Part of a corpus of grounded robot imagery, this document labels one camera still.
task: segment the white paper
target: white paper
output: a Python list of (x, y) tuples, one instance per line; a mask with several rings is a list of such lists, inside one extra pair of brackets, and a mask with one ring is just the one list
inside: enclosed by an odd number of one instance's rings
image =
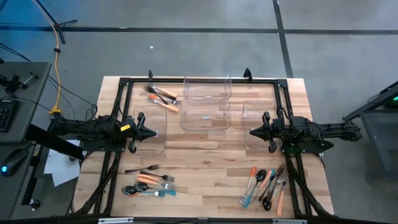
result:
[[(76, 146), (80, 144), (80, 141), (77, 140), (68, 140), (68, 142)], [(56, 187), (79, 176), (79, 162), (77, 159), (70, 161), (68, 156), (50, 149), (44, 167), (44, 174), (52, 174), (54, 186)]]

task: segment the keyboard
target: keyboard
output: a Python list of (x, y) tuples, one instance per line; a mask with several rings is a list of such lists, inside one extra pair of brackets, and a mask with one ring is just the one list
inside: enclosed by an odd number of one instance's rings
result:
[(14, 115), (17, 112), (19, 101), (1, 100), (0, 101), (0, 133), (8, 132)]

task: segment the gray desk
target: gray desk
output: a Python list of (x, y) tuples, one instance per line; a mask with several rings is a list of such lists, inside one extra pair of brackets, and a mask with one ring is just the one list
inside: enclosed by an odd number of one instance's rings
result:
[[(29, 87), (27, 89), (18, 89), (15, 91), (14, 95), (16, 97), (32, 100), (38, 103), (43, 93), (50, 69), (51, 63), (48, 62), (6, 62), (4, 64), (0, 64), (0, 75), (7, 76), (7, 79), (11, 79), (13, 75), (18, 75), (22, 82), (30, 77), (29, 72), (37, 75), (39, 79), (34, 81), (32, 80), (28, 84)], [(0, 98), (8, 96), (5, 89), (6, 87), (0, 86)], [(25, 139), (30, 123), (32, 122), (36, 107), (37, 104), (35, 103), (21, 100), (10, 130), (8, 133), (0, 134), (0, 142), (22, 142)]]
[[(3, 161), (14, 150), (25, 148), (32, 143), (34, 142), (26, 141), (19, 144), (2, 144), (0, 150), (0, 159)], [(27, 148), (29, 152), (28, 156), (21, 164), (19, 170), (13, 176), (5, 177), (0, 174), (0, 220), (7, 220), (11, 218), (18, 196), (21, 192), (22, 184), (24, 183), (25, 176), (27, 174), (34, 149), (35, 145)]]

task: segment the transparent plastic bin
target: transparent plastic bin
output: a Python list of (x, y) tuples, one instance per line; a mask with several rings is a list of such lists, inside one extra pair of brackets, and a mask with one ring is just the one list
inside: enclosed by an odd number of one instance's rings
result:
[(219, 131), (231, 126), (229, 99), (181, 102), (180, 126), (191, 131)]
[(166, 109), (160, 105), (138, 106), (134, 109), (134, 118), (140, 112), (144, 113), (144, 126), (157, 133), (156, 136), (147, 138), (142, 142), (136, 141), (137, 151), (134, 155), (156, 156), (163, 154), (166, 145), (167, 113)]
[[(269, 142), (264, 141), (261, 138), (251, 135), (249, 132), (260, 128), (263, 124), (262, 115), (264, 112), (269, 112), (272, 119), (277, 118), (276, 116), (276, 104), (272, 101), (245, 101), (243, 103), (243, 127), (244, 127), (244, 137), (248, 148), (258, 149), (258, 150), (268, 150)], [(274, 139), (277, 147), (280, 148), (282, 141), (279, 139)]]
[(191, 100), (225, 100), (231, 97), (231, 77), (197, 78), (208, 75), (188, 72), (184, 77), (184, 96)]

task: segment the tripod stand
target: tripod stand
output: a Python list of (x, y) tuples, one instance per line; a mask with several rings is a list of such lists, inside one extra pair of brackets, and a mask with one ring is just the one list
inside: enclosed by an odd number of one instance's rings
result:
[(51, 16), (51, 14), (44, 8), (42, 3), (39, 0), (36, 0), (36, 2), (40, 5), (40, 7), (44, 10), (44, 12), (49, 16), (49, 18), (52, 20), (54, 23), (54, 27), (56, 28), (57, 32), (59, 33), (59, 36), (61, 38), (62, 44), (66, 44), (65, 38), (63, 37), (62, 30), (60, 26), (65, 26), (67, 24), (71, 24), (74, 22), (77, 22), (77, 19), (71, 20), (71, 21), (66, 21), (66, 22), (61, 22), (60, 24), (55, 21), (55, 19)]

